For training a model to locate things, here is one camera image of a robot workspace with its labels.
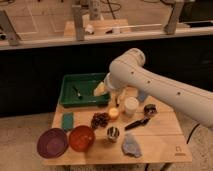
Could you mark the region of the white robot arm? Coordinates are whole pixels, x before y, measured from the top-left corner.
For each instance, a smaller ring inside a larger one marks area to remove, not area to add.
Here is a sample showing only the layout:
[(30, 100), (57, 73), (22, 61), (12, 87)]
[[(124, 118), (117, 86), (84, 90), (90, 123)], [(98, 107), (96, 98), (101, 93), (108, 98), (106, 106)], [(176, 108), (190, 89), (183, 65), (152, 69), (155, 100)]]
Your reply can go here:
[(145, 55), (131, 48), (114, 59), (104, 81), (94, 89), (100, 96), (132, 86), (178, 109), (213, 131), (213, 92), (157, 75), (143, 68)]

